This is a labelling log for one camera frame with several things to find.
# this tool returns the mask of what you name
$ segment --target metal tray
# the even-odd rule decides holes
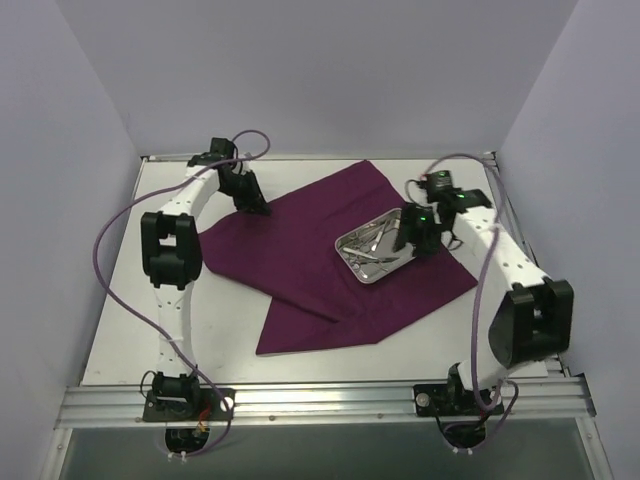
[[[389,210],[336,240],[336,252],[362,283],[375,283],[413,260],[410,244],[398,252],[392,250],[400,213],[399,208]]]

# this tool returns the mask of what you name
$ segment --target screw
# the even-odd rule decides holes
[[[427,395],[426,393],[419,393],[418,395],[416,395],[416,405],[418,405],[419,407],[427,407],[429,406],[429,395]]]

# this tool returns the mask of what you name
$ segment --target purple fabric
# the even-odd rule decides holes
[[[257,354],[378,343],[476,285],[444,247],[374,284],[355,278],[335,240],[403,205],[367,161],[270,205],[270,217],[233,213],[200,235],[209,270],[273,297]]]

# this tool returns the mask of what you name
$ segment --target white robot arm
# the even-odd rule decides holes
[[[451,232],[467,251],[463,265],[478,278],[469,356],[449,372],[459,391],[490,389],[524,365],[565,351],[573,309],[569,283],[552,281],[494,224],[496,211],[481,190],[455,188],[447,170],[417,184],[427,202],[437,204],[438,218],[432,206],[407,204],[394,249],[408,242],[414,255],[429,256],[441,248],[442,233]],[[482,295],[483,289],[492,294]]]
[[[141,219],[143,269],[154,287],[159,325],[171,337],[169,341],[160,336],[149,402],[155,409],[163,409],[166,402],[200,402],[198,379],[171,345],[197,365],[191,345],[191,294],[202,270],[196,219],[218,191],[231,196],[239,211],[270,214],[249,162],[230,163],[235,150],[231,141],[213,138],[210,151],[194,156],[187,165],[186,178],[193,181],[159,211],[147,212]]]

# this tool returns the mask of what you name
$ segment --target white wall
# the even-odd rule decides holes
[[[543,267],[576,290],[586,372],[616,479],[638,478],[640,2],[580,0],[500,152]]]
[[[0,2],[0,45],[0,476],[22,480],[88,351],[104,300],[91,244],[139,159],[53,0]]]
[[[58,3],[141,154],[403,155],[496,150],[575,0]]]

